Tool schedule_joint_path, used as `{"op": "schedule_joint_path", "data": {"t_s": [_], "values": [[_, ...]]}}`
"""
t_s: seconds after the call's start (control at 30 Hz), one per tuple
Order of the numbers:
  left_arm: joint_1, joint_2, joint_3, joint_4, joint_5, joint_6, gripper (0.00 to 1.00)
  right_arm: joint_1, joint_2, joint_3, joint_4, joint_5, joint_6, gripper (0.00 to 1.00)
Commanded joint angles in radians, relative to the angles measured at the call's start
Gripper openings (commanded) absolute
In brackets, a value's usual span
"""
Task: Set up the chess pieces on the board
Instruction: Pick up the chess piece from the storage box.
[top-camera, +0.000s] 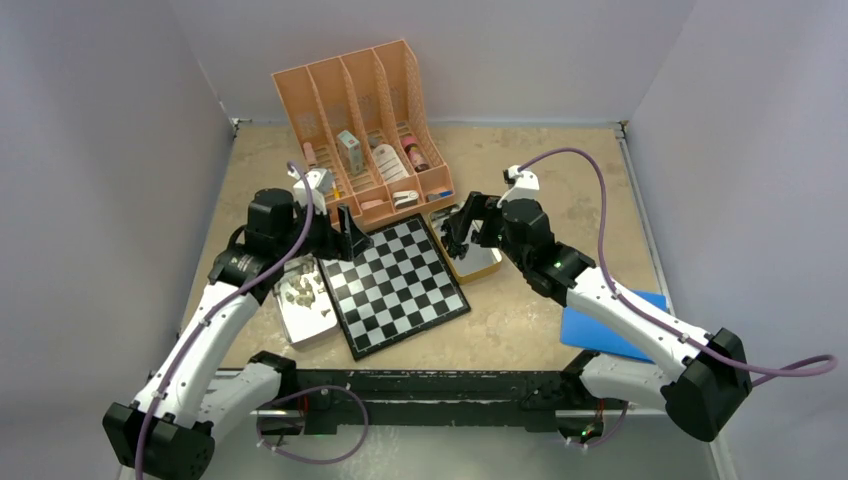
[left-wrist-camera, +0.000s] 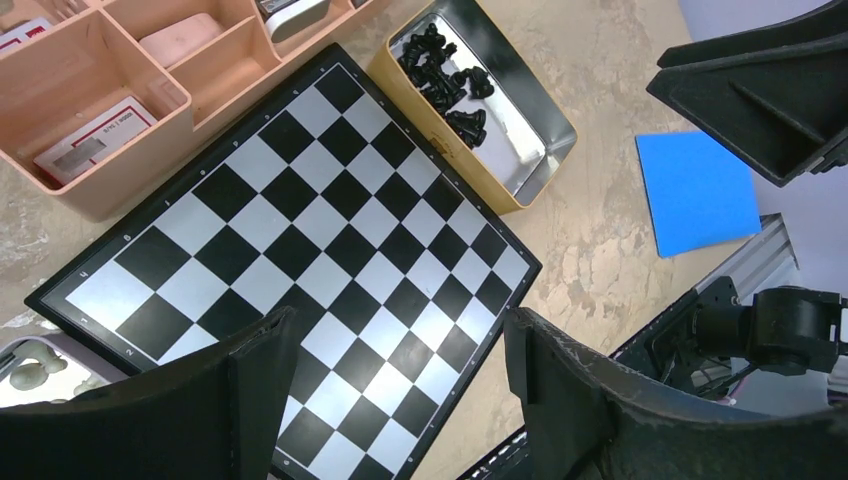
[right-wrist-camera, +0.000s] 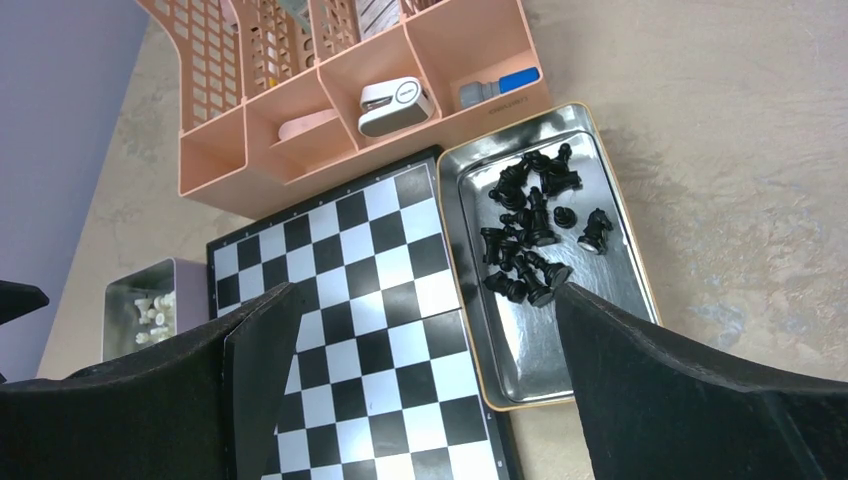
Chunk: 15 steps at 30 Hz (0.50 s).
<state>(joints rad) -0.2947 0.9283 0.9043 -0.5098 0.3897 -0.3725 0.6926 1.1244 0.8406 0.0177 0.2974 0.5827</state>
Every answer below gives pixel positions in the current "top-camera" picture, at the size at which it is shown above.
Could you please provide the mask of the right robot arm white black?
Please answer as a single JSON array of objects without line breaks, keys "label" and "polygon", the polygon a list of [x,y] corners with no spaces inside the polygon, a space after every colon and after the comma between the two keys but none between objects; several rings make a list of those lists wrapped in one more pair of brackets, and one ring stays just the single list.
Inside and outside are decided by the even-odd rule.
[{"label": "right robot arm white black", "polygon": [[463,258],[471,244],[500,250],[534,292],[598,320],[650,359],[639,364],[593,355],[561,381],[569,404],[618,398],[662,408],[686,434],[711,442],[751,393],[751,377],[741,368],[744,345],[735,333],[689,325],[607,281],[592,258],[556,240],[538,201],[499,203],[473,192],[440,231],[451,258]]}]

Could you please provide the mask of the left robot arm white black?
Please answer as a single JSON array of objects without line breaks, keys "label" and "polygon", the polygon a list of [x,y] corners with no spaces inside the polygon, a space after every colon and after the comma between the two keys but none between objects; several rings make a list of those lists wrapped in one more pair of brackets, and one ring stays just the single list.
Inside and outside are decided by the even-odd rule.
[{"label": "left robot arm white black", "polygon": [[296,363],[261,351],[230,384],[208,387],[248,320],[282,278],[289,261],[351,261],[372,244],[345,204],[338,225],[307,189],[299,198],[270,188],[258,191],[247,221],[230,236],[208,275],[201,301],[186,330],[145,387],[127,405],[112,404],[102,425],[120,464],[136,478],[199,479],[216,445],[244,417],[262,405],[284,409],[312,396],[330,403],[346,386],[305,387]]}]

